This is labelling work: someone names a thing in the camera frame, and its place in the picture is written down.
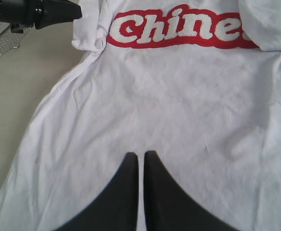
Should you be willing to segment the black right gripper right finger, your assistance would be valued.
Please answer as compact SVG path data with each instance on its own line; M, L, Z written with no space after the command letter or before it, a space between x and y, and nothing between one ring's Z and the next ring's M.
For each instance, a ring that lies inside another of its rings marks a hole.
M156 151L147 151L144 157L144 209L148 231L234 230L178 185Z

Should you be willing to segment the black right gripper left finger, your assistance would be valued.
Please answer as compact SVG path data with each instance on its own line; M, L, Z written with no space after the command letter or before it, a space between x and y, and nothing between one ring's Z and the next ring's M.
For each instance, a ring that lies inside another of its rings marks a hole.
M138 157L127 153L103 191L59 231L135 231L138 217Z

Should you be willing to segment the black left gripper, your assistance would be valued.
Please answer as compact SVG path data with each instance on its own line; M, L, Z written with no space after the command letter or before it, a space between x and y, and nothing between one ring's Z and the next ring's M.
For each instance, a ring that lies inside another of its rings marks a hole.
M14 33L34 25L42 29L80 18L81 7L69 0L0 0L0 22L11 24Z

